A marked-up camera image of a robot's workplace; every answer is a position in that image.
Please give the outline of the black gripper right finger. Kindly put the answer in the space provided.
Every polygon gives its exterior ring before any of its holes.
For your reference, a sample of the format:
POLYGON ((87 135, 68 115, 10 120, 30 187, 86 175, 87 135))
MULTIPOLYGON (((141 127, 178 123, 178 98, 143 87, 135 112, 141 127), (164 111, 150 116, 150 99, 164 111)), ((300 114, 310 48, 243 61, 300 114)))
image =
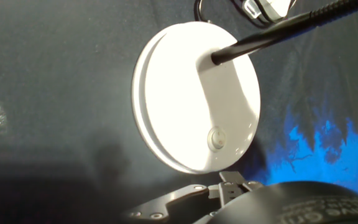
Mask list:
POLYGON ((222 180, 218 184, 221 207, 244 193, 255 191, 264 186, 255 180, 245 180, 239 172, 223 171, 219 173, 219 176, 222 180))

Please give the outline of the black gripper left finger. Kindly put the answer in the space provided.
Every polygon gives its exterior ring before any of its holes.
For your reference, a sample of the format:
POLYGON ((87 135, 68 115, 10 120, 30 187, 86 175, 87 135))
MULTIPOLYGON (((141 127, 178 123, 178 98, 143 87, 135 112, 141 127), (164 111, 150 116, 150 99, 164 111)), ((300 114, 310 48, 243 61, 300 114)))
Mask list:
POLYGON ((217 185, 191 184, 123 213, 126 223, 194 223, 219 207, 217 185))

